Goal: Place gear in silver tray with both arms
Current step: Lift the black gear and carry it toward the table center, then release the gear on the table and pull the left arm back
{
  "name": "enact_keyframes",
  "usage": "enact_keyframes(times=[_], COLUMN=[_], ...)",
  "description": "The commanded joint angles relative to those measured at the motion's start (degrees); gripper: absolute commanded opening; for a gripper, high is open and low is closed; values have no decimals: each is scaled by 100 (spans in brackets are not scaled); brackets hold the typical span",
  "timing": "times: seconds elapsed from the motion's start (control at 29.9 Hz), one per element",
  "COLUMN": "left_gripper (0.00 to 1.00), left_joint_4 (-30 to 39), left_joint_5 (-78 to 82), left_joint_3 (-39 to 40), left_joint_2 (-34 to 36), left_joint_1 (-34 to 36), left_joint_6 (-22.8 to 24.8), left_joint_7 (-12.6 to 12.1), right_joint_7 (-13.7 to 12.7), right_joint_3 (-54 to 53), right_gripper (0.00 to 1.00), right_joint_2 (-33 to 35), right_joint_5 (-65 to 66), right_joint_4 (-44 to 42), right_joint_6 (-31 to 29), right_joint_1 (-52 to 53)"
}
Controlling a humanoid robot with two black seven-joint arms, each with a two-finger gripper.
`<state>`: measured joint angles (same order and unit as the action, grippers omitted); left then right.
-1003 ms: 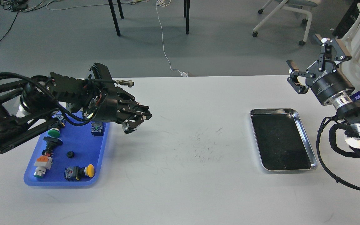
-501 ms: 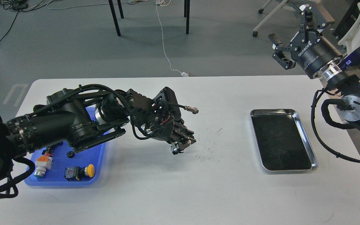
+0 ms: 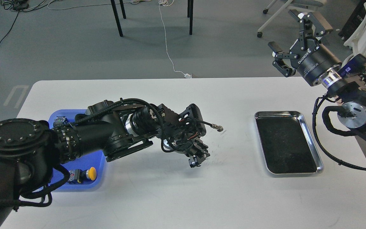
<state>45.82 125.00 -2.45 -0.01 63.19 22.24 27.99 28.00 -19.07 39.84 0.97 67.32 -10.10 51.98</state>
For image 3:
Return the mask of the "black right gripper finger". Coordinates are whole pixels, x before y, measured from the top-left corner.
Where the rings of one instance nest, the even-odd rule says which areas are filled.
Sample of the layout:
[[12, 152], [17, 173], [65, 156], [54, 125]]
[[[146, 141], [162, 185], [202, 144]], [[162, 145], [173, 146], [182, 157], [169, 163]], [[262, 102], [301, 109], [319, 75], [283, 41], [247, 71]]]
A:
[[320, 12], [299, 12], [291, 9], [288, 13], [299, 23], [297, 41], [304, 41], [308, 38], [319, 41], [324, 35], [328, 35], [334, 30]]
[[272, 56], [282, 56], [284, 54], [283, 49], [274, 41], [269, 42], [268, 47], [273, 51]]

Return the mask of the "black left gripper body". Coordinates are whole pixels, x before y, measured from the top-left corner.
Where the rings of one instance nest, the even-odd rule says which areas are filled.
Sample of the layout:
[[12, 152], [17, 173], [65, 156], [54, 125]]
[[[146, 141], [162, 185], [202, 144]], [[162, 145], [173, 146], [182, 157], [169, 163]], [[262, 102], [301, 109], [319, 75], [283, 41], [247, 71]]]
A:
[[202, 143], [203, 142], [201, 140], [194, 140], [193, 145], [190, 146], [187, 150], [183, 151], [184, 155], [186, 155], [188, 158], [190, 156], [201, 156], [201, 153], [202, 153], [201, 144]]

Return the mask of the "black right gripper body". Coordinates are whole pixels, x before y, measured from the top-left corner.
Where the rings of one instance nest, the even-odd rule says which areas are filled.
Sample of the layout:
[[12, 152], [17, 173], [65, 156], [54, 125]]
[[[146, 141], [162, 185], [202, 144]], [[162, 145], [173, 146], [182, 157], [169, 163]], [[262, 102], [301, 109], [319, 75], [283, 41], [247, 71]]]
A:
[[314, 38], [296, 40], [289, 53], [274, 56], [273, 66], [285, 77], [298, 72], [312, 87], [342, 87], [341, 61]]

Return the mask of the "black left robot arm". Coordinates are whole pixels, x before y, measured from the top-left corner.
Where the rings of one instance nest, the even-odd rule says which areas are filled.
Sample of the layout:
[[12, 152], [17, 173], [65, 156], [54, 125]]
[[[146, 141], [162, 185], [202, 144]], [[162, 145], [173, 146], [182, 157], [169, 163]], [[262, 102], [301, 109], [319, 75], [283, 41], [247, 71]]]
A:
[[0, 121], [0, 226], [19, 207], [48, 207], [52, 191], [71, 177], [64, 164], [102, 151], [107, 162], [150, 147], [161, 140], [162, 151], [177, 152], [198, 167], [210, 156], [201, 141], [205, 126], [196, 104], [175, 113], [137, 98], [104, 100], [75, 116], [74, 122], [15, 118]]

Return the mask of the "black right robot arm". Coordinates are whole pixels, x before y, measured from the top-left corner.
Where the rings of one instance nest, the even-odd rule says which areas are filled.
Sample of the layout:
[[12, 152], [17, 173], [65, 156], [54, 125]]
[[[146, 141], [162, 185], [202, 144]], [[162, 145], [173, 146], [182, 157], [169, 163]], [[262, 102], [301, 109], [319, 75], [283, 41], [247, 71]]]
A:
[[342, 105], [327, 106], [322, 119], [326, 128], [340, 136], [359, 136], [366, 141], [366, 57], [357, 54], [346, 65], [326, 48], [319, 37], [333, 28], [319, 12], [289, 10], [299, 23], [299, 36], [289, 52], [283, 52], [276, 42], [269, 42], [273, 51], [273, 66], [285, 77], [298, 72], [310, 85], [322, 84], [326, 95], [318, 97], [313, 108], [313, 132], [317, 142], [316, 115], [324, 100], [337, 97]]

